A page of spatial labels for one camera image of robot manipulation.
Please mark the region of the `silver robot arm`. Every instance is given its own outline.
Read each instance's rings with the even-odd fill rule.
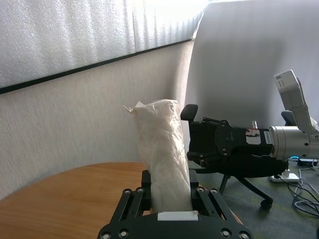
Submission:
[[[318,123],[309,115],[299,80],[292,70],[274,77],[285,109],[293,113],[297,126],[270,127],[273,142],[270,156],[282,161],[291,156],[319,159]]]

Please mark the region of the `electrical outlet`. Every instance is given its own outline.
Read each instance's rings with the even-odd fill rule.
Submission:
[[[294,173],[290,173],[288,176],[280,175],[280,177],[288,183],[298,183],[300,181],[299,177]],[[268,179],[273,183],[284,183],[283,180],[280,178],[275,178],[275,176],[268,177]]]

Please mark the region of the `wooden table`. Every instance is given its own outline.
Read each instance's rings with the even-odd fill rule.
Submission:
[[[125,188],[141,185],[141,163],[72,169],[0,201],[1,239],[95,239]]]

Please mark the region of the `crumpled white paper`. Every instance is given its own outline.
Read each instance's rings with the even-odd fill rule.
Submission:
[[[191,211],[189,172],[178,102],[141,102],[126,108],[134,117],[141,160],[151,174],[155,212]]]

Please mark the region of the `gray carpet floor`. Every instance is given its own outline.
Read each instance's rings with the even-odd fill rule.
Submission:
[[[189,167],[198,166],[190,162]],[[289,167],[291,172],[297,175],[298,169],[304,168],[298,167],[296,162],[290,162]],[[206,188],[219,189],[222,176],[219,173],[198,174],[198,179]],[[319,175],[312,170],[304,170],[302,177],[319,191]],[[268,178],[253,178],[249,181],[274,199],[270,211],[261,210],[260,202],[263,199],[234,177],[228,180],[223,198],[229,208],[252,231],[255,239],[317,239],[319,218],[307,215],[293,207],[293,196],[285,183],[273,183]]]

